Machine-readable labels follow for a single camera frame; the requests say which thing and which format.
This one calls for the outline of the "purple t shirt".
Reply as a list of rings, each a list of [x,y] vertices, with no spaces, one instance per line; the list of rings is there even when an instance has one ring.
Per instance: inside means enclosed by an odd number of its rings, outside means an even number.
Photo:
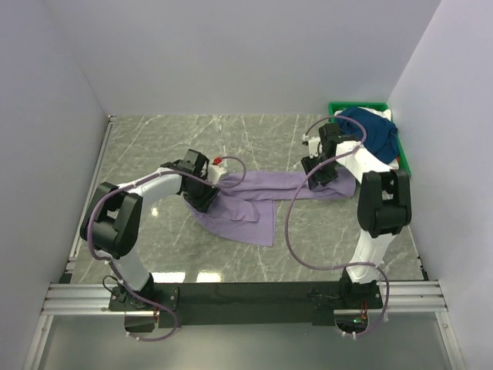
[[[185,203],[194,220],[205,230],[228,240],[272,247],[277,200],[291,200],[298,187],[303,200],[332,200],[352,197],[356,180],[346,169],[337,170],[336,180],[310,190],[302,183],[303,172],[249,171],[236,187],[220,190],[205,213]]]

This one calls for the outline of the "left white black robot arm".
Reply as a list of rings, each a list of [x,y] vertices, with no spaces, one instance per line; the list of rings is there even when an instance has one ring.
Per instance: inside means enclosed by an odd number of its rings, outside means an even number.
[[[226,175],[222,160],[211,162],[196,150],[181,160],[128,183],[103,182],[97,186],[80,227],[89,252],[115,275],[126,300],[138,310],[156,302],[154,279],[136,252],[143,211],[169,196],[181,196],[199,212],[208,211]]]

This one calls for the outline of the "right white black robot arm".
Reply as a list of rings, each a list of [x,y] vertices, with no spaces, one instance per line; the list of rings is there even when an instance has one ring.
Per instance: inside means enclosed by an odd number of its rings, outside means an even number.
[[[364,147],[361,139],[344,135],[336,123],[326,123],[318,136],[305,133],[303,145],[308,155],[301,159],[311,190],[338,177],[340,167],[360,184],[357,221],[360,236],[349,265],[342,271],[338,298],[354,308],[376,297],[377,266],[391,242],[411,222],[410,177],[381,162]]]

